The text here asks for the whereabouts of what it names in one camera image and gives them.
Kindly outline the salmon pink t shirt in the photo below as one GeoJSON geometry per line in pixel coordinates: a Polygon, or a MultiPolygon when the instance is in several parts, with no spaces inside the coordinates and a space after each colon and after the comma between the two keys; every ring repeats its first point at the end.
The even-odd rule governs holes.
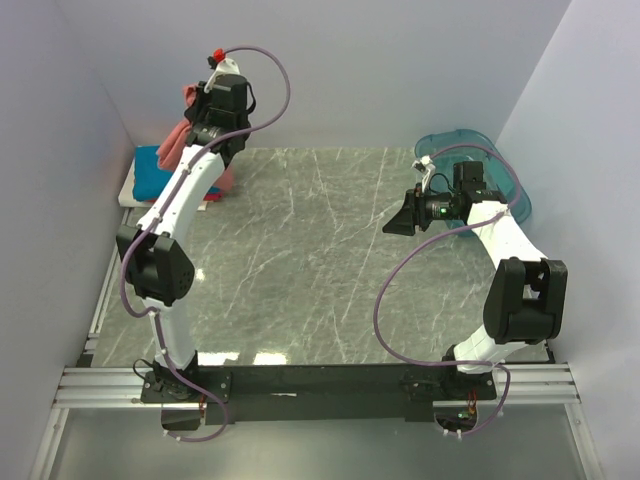
{"type": "MultiPolygon", "coordinates": [[[[191,123],[183,117],[179,123],[169,133],[163,143],[156,151],[157,164],[161,170],[174,171],[178,166],[182,151],[186,146],[186,138],[191,129],[191,123]]],[[[234,182],[233,171],[225,171],[221,177],[213,184],[221,192],[229,192],[234,182]]]]}

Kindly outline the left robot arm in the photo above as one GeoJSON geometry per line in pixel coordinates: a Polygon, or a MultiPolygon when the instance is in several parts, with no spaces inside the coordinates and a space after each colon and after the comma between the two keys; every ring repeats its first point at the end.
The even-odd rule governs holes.
{"type": "Polygon", "coordinates": [[[149,317],[156,348],[154,373],[179,402],[193,399],[200,388],[185,300],[195,267],[182,244],[201,201],[244,149],[254,108],[251,84],[240,74],[199,83],[185,112],[185,145],[175,171],[139,223],[121,226],[116,236],[120,285],[132,286],[142,306],[135,309],[127,297],[122,304],[132,317],[149,317]]]}

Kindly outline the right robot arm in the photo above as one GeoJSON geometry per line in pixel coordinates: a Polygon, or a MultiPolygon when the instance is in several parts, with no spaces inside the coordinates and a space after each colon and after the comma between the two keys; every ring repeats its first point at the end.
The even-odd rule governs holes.
{"type": "Polygon", "coordinates": [[[495,268],[481,326],[453,347],[444,360],[449,368],[438,377],[442,393],[460,399],[473,388],[473,375],[488,373],[510,354],[558,336],[568,269],[531,243],[511,214],[507,197],[485,182],[482,162],[456,163],[453,182],[443,193],[430,188],[437,174],[430,157],[413,166],[422,178],[406,192],[384,232],[412,236],[434,221],[457,221],[457,232],[473,233],[495,268]]]}

